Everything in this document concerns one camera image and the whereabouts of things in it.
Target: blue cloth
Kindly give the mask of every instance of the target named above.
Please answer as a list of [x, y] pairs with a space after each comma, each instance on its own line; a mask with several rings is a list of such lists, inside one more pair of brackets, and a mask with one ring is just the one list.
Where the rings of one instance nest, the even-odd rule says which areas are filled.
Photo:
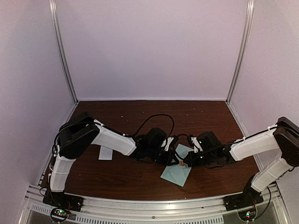
[[[188, 155], [188, 152], [193, 151], [193, 149], [179, 144], [176, 151], [180, 157], [185, 158]], [[188, 167], [187, 164], [184, 166], [179, 164], [167, 166], [163, 171], [161, 178], [183, 187], [190, 171], [191, 167]]]

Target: vertical metal post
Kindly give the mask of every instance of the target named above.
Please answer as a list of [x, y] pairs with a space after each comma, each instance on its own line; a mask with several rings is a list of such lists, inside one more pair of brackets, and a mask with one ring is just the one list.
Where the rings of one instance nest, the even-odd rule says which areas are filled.
[[56, 9], [56, 0], [49, 0], [49, 3], [50, 3], [50, 11], [51, 11], [53, 24], [54, 24], [55, 37], [56, 37], [56, 42], [57, 42], [57, 46], [58, 46], [58, 52], [59, 52], [61, 65], [62, 65], [62, 68], [64, 71], [66, 83], [67, 83], [69, 91], [71, 93], [71, 98], [72, 98], [74, 104], [76, 104], [78, 102], [78, 99], [76, 96], [74, 85], [71, 81], [70, 71], [69, 71], [69, 67], [67, 65], [64, 47], [62, 44], [61, 32], [60, 32], [57, 9]]
[[233, 81], [232, 81], [232, 84], [230, 86], [228, 97], [227, 97], [227, 100], [226, 100], [227, 103], [230, 103], [230, 101], [232, 99], [232, 96], [233, 96], [234, 91], [235, 91], [235, 86], [236, 86], [236, 83], [237, 83], [237, 80], [238, 80], [238, 77], [239, 77], [239, 74], [240, 74], [240, 71], [241, 71], [242, 63], [243, 63], [244, 56], [245, 56], [245, 49], [246, 49], [248, 39], [249, 39], [249, 35], [250, 35], [251, 24], [252, 24], [252, 20], [253, 20], [253, 11], [254, 11], [254, 0], [248, 0], [241, 47], [240, 47], [240, 51], [239, 51], [237, 64], [236, 64], [236, 67], [235, 67], [235, 73], [234, 73]]

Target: small orange object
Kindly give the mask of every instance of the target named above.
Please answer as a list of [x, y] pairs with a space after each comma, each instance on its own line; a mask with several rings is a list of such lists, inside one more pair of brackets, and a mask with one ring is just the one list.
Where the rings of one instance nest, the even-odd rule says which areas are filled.
[[180, 161], [179, 164], [180, 164], [180, 166], [182, 166], [182, 167], [185, 165], [185, 163], [184, 163], [183, 161]]

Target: white panel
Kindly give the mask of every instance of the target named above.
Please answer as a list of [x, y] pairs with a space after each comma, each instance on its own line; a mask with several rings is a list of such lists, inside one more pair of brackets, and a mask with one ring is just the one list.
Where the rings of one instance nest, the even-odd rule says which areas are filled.
[[[232, 103], [249, 134], [286, 116], [299, 125], [299, 2], [255, 1], [254, 20]], [[260, 155], [263, 165], [277, 154]], [[278, 181], [292, 219], [298, 223], [299, 169]]]
[[225, 99], [246, 0], [58, 0], [78, 98]]
[[1, 1], [0, 96], [0, 223], [12, 224], [73, 107], [48, 1]]

